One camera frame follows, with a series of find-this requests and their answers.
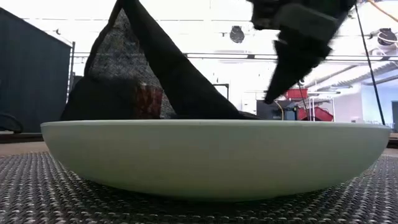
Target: ceiling light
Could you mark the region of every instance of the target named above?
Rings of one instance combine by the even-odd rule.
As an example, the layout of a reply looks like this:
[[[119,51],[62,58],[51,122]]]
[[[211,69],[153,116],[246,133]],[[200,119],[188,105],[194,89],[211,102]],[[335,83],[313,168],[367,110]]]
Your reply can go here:
[[[377,35],[377,41],[380,45],[390,46],[397,43],[397,36],[391,31],[391,28],[382,28]]]
[[[242,27],[232,26],[231,32],[229,33],[229,38],[237,44],[241,44],[244,40],[244,33]]]

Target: woven placemat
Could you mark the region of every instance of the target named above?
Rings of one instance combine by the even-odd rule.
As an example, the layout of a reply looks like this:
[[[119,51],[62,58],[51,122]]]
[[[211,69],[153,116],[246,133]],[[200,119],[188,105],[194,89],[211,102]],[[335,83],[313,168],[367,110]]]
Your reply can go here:
[[[398,158],[318,192],[245,203],[181,202],[79,178],[50,154],[0,159],[0,223],[398,223]]]

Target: folded cloth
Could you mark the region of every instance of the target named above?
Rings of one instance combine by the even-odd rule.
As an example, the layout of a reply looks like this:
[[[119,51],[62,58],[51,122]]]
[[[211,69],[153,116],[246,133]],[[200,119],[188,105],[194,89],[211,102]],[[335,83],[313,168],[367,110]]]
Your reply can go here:
[[[138,0],[118,0],[61,120],[156,118],[259,119],[220,94]]]

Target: black cable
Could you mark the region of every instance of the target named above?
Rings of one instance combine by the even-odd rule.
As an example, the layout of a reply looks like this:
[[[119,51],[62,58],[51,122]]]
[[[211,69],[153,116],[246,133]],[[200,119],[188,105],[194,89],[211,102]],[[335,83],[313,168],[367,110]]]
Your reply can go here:
[[[373,82],[374,92],[375,92],[375,94],[376,94],[377,105],[378,105],[378,107],[379,107],[379,112],[380,112],[380,117],[381,117],[381,123],[382,123],[383,125],[386,125],[386,122],[384,121],[383,110],[381,109],[381,103],[380,103],[380,98],[379,98],[379,92],[378,92],[378,90],[377,90],[376,81],[375,81],[375,79],[374,79],[374,74],[373,74],[373,69],[372,69],[372,63],[371,63],[371,59],[370,59],[370,57],[369,57],[368,47],[366,46],[365,35],[363,34],[362,23],[361,23],[361,19],[359,18],[359,12],[358,12],[358,7],[357,7],[357,3],[356,3],[356,2],[355,2],[355,12],[356,12],[356,16],[357,16],[357,18],[358,18],[359,28],[361,29],[361,36],[362,36],[363,46],[364,46],[364,48],[365,48],[366,57],[368,58],[368,65],[369,65],[370,72],[371,72],[371,76],[372,76],[372,82]]]
[[[303,92],[301,91],[300,83],[298,83],[298,88],[300,89],[301,99],[303,100],[303,105],[304,105],[305,113],[307,114],[307,119],[310,121],[311,119],[308,116],[307,106],[305,106],[305,100],[304,100]]]
[[[0,126],[1,130],[12,131],[14,134],[20,134],[20,133],[24,132],[24,126],[13,115],[0,112],[0,117],[5,117],[7,119],[10,119],[18,127],[18,129],[11,129],[11,128],[6,128],[6,127],[3,127],[3,126]]]

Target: white bowl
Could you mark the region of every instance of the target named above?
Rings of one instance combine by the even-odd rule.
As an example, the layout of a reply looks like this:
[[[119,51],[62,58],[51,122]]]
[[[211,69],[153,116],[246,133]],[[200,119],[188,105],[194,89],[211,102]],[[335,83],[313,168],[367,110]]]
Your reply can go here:
[[[54,158],[83,178],[195,200],[257,200],[356,177],[385,126],[308,121],[134,120],[42,124]]]

